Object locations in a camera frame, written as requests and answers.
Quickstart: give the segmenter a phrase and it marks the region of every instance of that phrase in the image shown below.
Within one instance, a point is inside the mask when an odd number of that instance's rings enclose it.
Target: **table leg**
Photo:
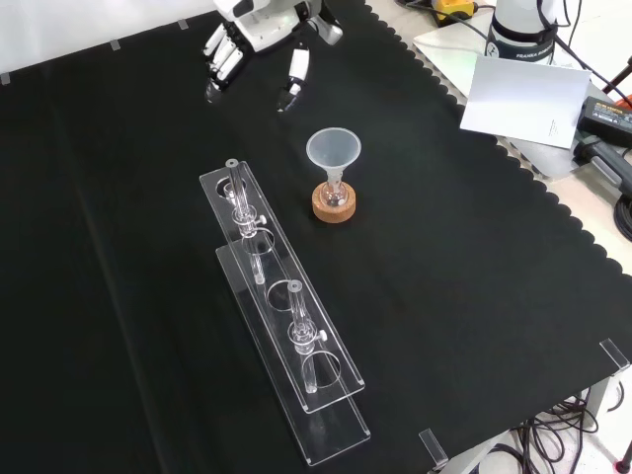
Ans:
[[[474,446],[458,456],[452,457],[441,469],[441,474],[470,474],[472,469],[483,460],[490,450],[497,443],[502,442],[502,438],[505,435],[508,435],[508,432],[500,433],[487,441],[481,442],[478,446]]]
[[[608,390],[614,390],[614,387],[619,383],[619,374],[616,373],[611,377],[604,378],[602,381],[597,382],[595,385],[591,387],[591,395],[586,403],[586,408],[594,415],[595,418],[599,418],[599,416],[607,411],[608,406],[604,404],[605,394]],[[593,419],[590,416],[587,416],[585,419],[585,423],[587,424],[587,428],[592,428],[594,426]]]

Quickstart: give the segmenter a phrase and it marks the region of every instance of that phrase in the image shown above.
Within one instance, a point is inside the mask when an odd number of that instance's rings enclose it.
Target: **robotic arm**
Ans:
[[[343,35],[324,0],[215,0],[215,5],[226,21],[203,50],[209,75],[205,94],[211,103],[229,87],[252,54],[290,38],[304,25],[309,23],[331,45]],[[309,51],[305,54],[305,50],[300,44],[294,51],[290,84],[279,99],[280,112],[293,103],[305,79],[309,65]]]
[[[561,0],[498,0],[485,53],[550,64]]]

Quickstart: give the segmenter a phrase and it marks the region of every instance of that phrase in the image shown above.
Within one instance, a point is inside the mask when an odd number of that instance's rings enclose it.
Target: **wooden base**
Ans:
[[[322,183],[316,187],[314,193],[312,193],[312,209],[314,214],[323,222],[328,224],[339,224],[348,220],[354,212],[356,212],[356,192],[347,183],[344,183],[349,193],[349,199],[343,205],[332,207],[327,204],[323,204],[320,200],[320,191],[327,183]]]

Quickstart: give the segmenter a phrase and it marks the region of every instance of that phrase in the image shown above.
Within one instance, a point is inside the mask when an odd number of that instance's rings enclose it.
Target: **yellow device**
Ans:
[[[461,20],[469,20],[477,10],[474,2],[468,0],[432,0],[432,6],[435,10],[449,13]],[[436,24],[440,27],[455,23],[440,13],[433,12],[433,17]]]

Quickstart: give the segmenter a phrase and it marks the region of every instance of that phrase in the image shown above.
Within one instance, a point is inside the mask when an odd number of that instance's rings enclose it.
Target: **test tube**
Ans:
[[[305,298],[303,297],[303,283],[292,279],[287,284],[289,302],[292,310],[294,328],[291,334],[296,351],[302,356],[309,356],[314,352],[314,340],[316,332],[313,323],[309,319]],[[314,370],[314,357],[303,358],[302,372],[305,390],[307,393],[316,393],[316,372]]]

